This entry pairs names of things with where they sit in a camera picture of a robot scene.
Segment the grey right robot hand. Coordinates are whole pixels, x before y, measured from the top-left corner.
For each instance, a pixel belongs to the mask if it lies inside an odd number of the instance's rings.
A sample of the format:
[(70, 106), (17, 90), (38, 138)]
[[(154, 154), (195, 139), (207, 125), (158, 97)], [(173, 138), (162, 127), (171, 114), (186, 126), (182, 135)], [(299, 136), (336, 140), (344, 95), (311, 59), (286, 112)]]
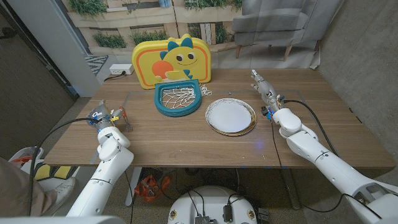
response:
[(278, 101), (277, 93), (268, 81), (255, 70), (251, 70), (251, 78), (256, 82), (256, 84), (251, 84), (251, 86), (261, 94), (261, 98), (271, 108), (271, 111), (276, 112), (284, 107)]

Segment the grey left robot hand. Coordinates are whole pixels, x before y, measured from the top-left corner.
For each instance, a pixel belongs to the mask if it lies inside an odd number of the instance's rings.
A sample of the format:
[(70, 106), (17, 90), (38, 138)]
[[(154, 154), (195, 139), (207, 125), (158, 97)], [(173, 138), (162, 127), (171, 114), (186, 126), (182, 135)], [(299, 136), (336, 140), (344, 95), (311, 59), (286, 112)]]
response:
[(88, 121), (88, 124), (100, 132), (104, 128), (114, 126), (114, 122), (122, 118), (122, 109), (109, 110), (106, 100), (101, 100), (99, 105), (87, 115), (87, 118), (98, 120), (98, 123)]

